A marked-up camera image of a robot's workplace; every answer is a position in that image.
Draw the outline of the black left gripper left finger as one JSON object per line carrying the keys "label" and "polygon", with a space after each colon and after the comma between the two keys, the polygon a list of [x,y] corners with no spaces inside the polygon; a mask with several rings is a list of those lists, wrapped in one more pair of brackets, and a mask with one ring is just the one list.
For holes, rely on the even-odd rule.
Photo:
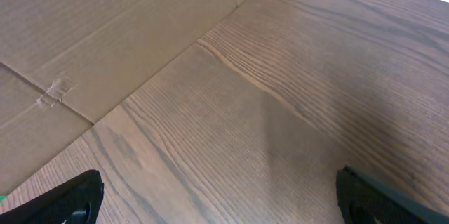
{"label": "black left gripper left finger", "polygon": [[95,224],[104,197],[98,170],[87,170],[42,195],[1,214],[8,224]]}

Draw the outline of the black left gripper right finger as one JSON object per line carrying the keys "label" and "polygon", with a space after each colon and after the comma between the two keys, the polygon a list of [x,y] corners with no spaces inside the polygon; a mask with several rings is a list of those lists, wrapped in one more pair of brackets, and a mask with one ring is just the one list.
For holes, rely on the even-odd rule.
{"label": "black left gripper right finger", "polygon": [[354,167],[338,170],[335,184],[345,224],[448,224],[447,216]]}

